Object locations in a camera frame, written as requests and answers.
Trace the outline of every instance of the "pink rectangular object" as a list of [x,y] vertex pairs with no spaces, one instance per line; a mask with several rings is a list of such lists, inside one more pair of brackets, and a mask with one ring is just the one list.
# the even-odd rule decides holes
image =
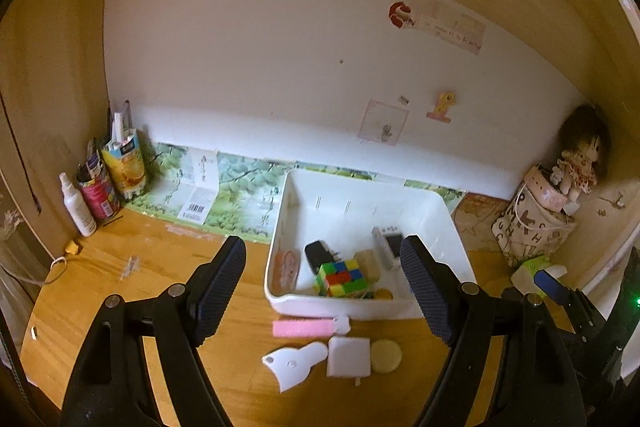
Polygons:
[[311,319],[301,321],[273,321],[274,338],[332,337],[332,319]]

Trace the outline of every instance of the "white plastic bin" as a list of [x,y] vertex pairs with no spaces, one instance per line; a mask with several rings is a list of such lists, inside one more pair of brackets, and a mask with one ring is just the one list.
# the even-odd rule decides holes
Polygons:
[[[393,300],[316,295],[305,246],[323,241],[345,261],[359,250],[375,249],[373,227],[398,227],[404,236],[418,235],[434,259],[448,264],[460,282],[476,281],[447,207],[435,192],[297,169],[287,175],[271,241],[264,279],[271,306],[282,315],[298,317],[348,315],[361,321],[422,317],[402,270],[386,270],[378,252],[382,276],[374,289],[390,289]],[[273,260],[279,251],[288,250],[302,258],[296,289],[275,296],[271,293]]]

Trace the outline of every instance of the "doll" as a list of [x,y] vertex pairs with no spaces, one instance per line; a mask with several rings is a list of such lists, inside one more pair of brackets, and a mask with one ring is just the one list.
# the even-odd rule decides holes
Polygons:
[[606,174],[610,149],[607,126],[590,105],[577,107],[560,128],[564,150],[554,167],[551,182],[575,203],[581,192],[591,193],[591,187]]

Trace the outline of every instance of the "rubik's cube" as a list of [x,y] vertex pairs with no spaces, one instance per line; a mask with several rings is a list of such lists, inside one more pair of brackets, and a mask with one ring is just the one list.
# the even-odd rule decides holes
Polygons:
[[360,297],[369,291],[367,280],[355,259],[322,264],[314,288],[318,295],[329,297]]

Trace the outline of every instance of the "wooden table top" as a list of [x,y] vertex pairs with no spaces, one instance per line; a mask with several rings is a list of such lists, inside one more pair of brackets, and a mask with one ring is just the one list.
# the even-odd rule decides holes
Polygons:
[[[208,263],[224,237],[186,229],[122,211],[122,219],[81,241],[82,251],[70,257],[65,274],[44,286],[31,314],[21,359],[28,377],[59,407],[76,356],[102,301],[110,294],[132,301],[156,297],[175,282],[185,282],[195,268]],[[352,323],[350,336],[392,339],[402,348],[400,367],[388,375],[372,374],[359,387],[353,380],[326,377],[326,363],[311,370],[299,386],[278,392],[276,378],[261,358],[287,342],[271,336],[278,314],[264,297],[262,284],[267,245],[247,244],[247,264],[217,334],[199,349],[204,367],[226,412],[236,426],[412,425],[442,368],[447,347],[434,337],[426,321]],[[140,269],[120,276],[131,255]],[[469,255],[479,284],[499,295],[509,284],[510,270],[500,254]],[[566,316],[552,309],[567,327]],[[37,340],[31,327],[37,327]],[[468,425],[482,421],[492,395],[500,359],[500,338],[492,340],[482,384]],[[152,386],[162,420],[178,426],[169,399],[154,339],[145,339]]]

